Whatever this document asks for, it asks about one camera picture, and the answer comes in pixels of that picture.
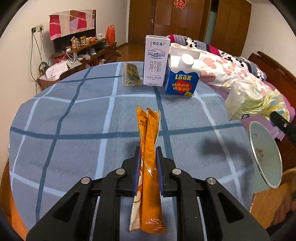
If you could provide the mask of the yellow white plastic bag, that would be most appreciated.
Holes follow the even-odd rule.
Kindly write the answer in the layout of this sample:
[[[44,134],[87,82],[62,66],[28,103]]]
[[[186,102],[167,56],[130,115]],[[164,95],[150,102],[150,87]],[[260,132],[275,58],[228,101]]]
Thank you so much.
[[[225,101],[227,118],[240,120],[244,115],[257,116],[270,120],[273,111],[279,113],[287,121],[290,113],[283,95],[277,89],[257,80],[237,80],[230,86]]]

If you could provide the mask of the orange snack sachets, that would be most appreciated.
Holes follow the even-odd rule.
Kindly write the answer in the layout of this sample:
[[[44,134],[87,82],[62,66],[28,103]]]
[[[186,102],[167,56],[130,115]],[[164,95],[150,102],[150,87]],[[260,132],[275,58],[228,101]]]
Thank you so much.
[[[130,231],[142,230],[150,234],[165,233],[156,160],[161,112],[136,107],[140,138],[140,167],[136,193],[130,216]]]

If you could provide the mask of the cow pattern folded blanket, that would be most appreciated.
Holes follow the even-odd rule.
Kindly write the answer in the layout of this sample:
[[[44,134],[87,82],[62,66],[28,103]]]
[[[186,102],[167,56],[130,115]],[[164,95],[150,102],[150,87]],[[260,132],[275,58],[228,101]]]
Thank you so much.
[[[241,66],[244,70],[248,70],[251,74],[253,74],[255,77],[257,77],[258,79],[260,79],[263,82],[266,82],[267,80],[267,75],[259,69],[259,67],[251,62],[250,60],[240,56],[240,57],[236,57],[236,56],[232,56],[224,51],[221,51],[211,45],[208,45],[204,42],[198,41],[198,40],[193,40],[189,37],[186,36],[181,36],[181,35],[167,35],[166,37],[168,37],[171,40],[171,43],[177,43],[183,46],[187,46],[187,47],[193,47],[193,48],[197,48],[199,50],[204,50],[207,52],[210,52],[212,54],[218,55],[228,61],[231,61],[232,63]]]

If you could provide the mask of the blue plaid tablecloth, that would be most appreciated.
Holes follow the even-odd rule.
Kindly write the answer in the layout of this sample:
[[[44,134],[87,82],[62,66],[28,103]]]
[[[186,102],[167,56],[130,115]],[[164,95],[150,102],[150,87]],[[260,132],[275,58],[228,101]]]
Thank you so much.
[[[28,229],[81,178],[104,177],[140,144],[136,107],[161,112],[163,155],[198,179],[216,178],[246,209],[252,154],[241,122],[203,82],[192,97],[122,84],[122,63],[80,71],[22,104],[10,130],[11,188]]]

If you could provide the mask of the blue Look milk carton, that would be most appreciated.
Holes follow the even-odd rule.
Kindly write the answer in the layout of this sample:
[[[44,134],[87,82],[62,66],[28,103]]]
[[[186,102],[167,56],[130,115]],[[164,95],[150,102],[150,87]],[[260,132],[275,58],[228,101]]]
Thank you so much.
[[[197,49],[171,44],[165,75],[166,94],[193,96],[201,75],[199,57]]]

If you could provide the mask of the brown wooden wardrobe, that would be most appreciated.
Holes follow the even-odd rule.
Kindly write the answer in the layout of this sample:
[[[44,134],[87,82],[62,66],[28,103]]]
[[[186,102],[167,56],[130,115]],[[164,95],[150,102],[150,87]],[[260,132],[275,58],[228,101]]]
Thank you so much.
[[[178,9],[174,1],[157,1],[154,34],[170,34],[205,41],[210,29],[210,10],[215,1],[186,1]],[[240,56],[246,41],[251,3],[249,1],[217,1],[217,15],[210,45],[234,56]]]

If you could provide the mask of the white papers on stand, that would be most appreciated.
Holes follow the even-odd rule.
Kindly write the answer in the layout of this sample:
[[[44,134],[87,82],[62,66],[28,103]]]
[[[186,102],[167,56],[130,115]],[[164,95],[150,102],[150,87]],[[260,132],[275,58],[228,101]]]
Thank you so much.
[[[64,60],[64,61],[61,61],[60,63],[56,63],[46,70],[46,72],[45,72],[46,79],[50,79],[52,77],[60,75],[64,72],[68,71],[69,68],[70,68],[70,66],[69,66],[68,60]]]

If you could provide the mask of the white tall milk carton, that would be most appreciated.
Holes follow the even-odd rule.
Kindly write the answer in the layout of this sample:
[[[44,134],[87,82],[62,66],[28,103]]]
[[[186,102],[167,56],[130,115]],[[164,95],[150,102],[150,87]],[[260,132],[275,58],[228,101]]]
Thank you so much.
[[[143,85],[163,86],[170,42],[168,37],[155,35],[145,37]]]

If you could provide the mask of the dark green snack packet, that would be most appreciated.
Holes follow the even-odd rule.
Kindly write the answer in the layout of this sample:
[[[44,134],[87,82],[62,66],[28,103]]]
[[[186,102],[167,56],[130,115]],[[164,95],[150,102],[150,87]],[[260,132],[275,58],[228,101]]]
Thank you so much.
[[[122,84],[123,86],[140,86],[142,79],[138,68],[135,64],[125,62],[122,69]]]

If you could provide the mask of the red double happiness decoration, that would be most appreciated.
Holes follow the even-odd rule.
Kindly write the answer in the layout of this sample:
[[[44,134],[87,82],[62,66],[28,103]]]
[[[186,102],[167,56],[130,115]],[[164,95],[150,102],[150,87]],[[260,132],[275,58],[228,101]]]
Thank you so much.
[[[174,5],[178,9],[185,9],[186,8],[186,1],[185,0],[175,0]]]

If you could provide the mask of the wooden room door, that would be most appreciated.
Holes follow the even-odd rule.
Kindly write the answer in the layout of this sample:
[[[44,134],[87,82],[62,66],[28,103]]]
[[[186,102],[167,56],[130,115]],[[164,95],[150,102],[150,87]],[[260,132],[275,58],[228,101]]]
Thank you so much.
[[[144,44],[146,35],[154,34],[155,0],[130,0],[128,42]]]

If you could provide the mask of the red plastic bag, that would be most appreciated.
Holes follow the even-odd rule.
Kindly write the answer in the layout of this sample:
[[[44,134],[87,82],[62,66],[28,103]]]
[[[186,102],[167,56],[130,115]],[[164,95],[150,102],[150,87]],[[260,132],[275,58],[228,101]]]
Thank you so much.
[[[115,25],[110,25],[106,31],[107,44],[112,45],[115,43]]]

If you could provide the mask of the television with patchwork cover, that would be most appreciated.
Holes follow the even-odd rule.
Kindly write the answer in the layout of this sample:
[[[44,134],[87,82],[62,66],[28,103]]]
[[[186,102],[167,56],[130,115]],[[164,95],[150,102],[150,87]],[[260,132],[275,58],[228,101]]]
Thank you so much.
[[[71,45],[76,37],[93,37],[96,34],[96,10],[69,10],[49,15],[49,34],[55,52]]]

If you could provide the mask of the wooden bed frame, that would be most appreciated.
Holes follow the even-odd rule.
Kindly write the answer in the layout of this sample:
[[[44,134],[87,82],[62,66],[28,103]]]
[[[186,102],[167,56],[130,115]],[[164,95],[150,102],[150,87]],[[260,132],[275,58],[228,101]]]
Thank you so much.
[[[278,89],[295,108],[295,76],[280,63],[267,54],[258,51],[252,53],[248,60],[255,63],[267,75],[267,82]],[[284,137],[276,142],[281,154],[283,170],[295,167],[295,146]]]

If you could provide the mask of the wall power socket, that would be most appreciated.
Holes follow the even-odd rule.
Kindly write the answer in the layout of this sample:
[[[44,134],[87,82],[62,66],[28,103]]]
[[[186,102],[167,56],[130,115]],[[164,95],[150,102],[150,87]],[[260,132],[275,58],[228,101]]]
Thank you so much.
[[[36,27],[33,27],[33,28],[31,29],[31,32],[32,32],[32,33],[35,33],[35,32],[41,32],[41,31],[43,31],[43,29],[44,29],[43,24],[40,24],[40,25],[38,25],[38,26],[36,26]]]

